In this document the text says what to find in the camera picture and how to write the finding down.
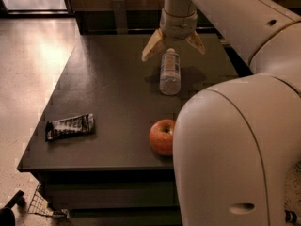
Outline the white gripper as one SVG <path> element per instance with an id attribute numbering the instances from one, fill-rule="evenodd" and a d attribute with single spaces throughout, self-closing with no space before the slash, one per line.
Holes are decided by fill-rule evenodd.
<path id="1" fill-rule="evenodd" d="M 165 36 L 174 40 L 186 40 L 192 47 L 201 54 L 206 53 L 205 46 L 195 31 L 197 26 L 197 12 L 194 10 L 188 15 L 178 15 L 162 9 L 160 28 L 151 35 L 147 45 L 142 51 L 142 61 L 150 60 L 155 54 L 165 48 Z"/>

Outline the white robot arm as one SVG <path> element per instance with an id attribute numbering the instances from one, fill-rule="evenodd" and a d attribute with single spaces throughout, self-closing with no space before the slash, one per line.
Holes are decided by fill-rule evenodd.
<path id="1" fill-rule="evenodd" d="M 198 11 L 252 74 L 202 90 L 178 115 L 182 225 L 294 226 L 300 216 L 285 207 L 285 181 L 301 155 L 300 17 L 272 0 L 165 0 L 142 58 L 168 37 L 203 52 Z"/>

